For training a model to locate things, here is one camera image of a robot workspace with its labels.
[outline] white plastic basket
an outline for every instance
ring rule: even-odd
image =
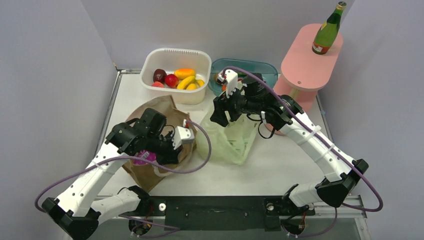
[[[172,95],[176,104],[198,104],[205,98],[205,91],[211,75],[211,66],[211,57],[205,52],[159,48],[147,56],[140,72],[140,82],[154,97]],[[203,80],[204,85],[195,90],[151,86],[153,84],[153,73],[156,69],[163,69],[167,74],[173,74],[177,69],[193,69],[196,71],[196,79]]]

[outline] green bottle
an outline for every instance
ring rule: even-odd
[[[316,54],[325,54],[336,40],[340,28],[343,10],[346,8],[346,2],[339,1],[334,12],[316,33],[312,44],[312,51]]]

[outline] blue plastic tray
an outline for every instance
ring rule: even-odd
[[[247,61],[247,60],[239,60],[239,59],[230,59],[230,58],[220,58],[212,63],[212,68],[210,70],[210,78],[209,83],[207,84],[209,88],[213,91],[215,96],[219,96],[222,93],[222,86],[215,82],[215,74],[221,72],[225,67],[234,66],[251,73],[259,73],[262,74],[263,80],[266,82],[268,86],[271,88],[277,82],[278,79],[278,71],[272,65],[259,62],[259,61]]]

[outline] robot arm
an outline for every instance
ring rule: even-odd
[[[114,126],[98,154],[87,166],[97,167],[81,174],[56,198],[47,198],[41,207],[68,235],[79,240],[90,237],[106,220],[136,210],[149,197],[138,186],[95,201],[106,183],[128,159],[111,160],[101,165],[100,163],[114,157],[135,156],[143,150],[154,152],[156,156],[168,156],[171,161],[178,162],[182,144],[194,142],[195,135],[193,130],[177,126],[172,136],[162,136],[165,124],[164,115],[147,108],[141,118]]]
[[[339,160],[316,135],[321,136],[327,143],[331,144],[332,148],[347,160],[350,160],[352,165],[361,173],[368,169],[368,164],[363,159],[354,160],[337,148],[321,132],[321,127],[314,125],[302,108],[288,95],[282,95],[280,98],[300,121],[312,127],[313,132],[309,133],[303,128],[274,96],[266,89],[254,84],[249,76],[242,80],[242,90],[236,89],[235,83],[238,76],[234,71],[227,70],[224,75],[220,73],[218,77],[221,81],[227,82],[227,87],[226,91],[213,101],[215,109],[210,118],[211,121],[225,127],[228,125],[225,112],[228,112],[231,122],[236,121],[241,114],[258,114],[264,123],[271,124],[276,130],[296,142],[322,170],[324,179],[308,184],[296,184],[290,188],[283,199],[288,200],[298,208],[316,202],[325,202],[335,208],[340,207],[346,196],[356,186],[360,177],[348,165]]]

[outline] gray wall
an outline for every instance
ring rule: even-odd
[[[424,1],[356,0],[341,32],[343,49],[320,92],[334,141],[370,164],[384,200],[368,213],[376,240],[423,239]],[[377,206],[361,183],[365,206]]]
[[[299,29],[323,23],[337,0],[81,0],[120,69],[141,69],[163,47],[212,60],[267,62],[280,70]],[[354,0],[346,0],[347,12]]]
[[[0,23],[0,239],[57,240],[34,198],[93,157],[116,71],[80,1],[2,1]]]

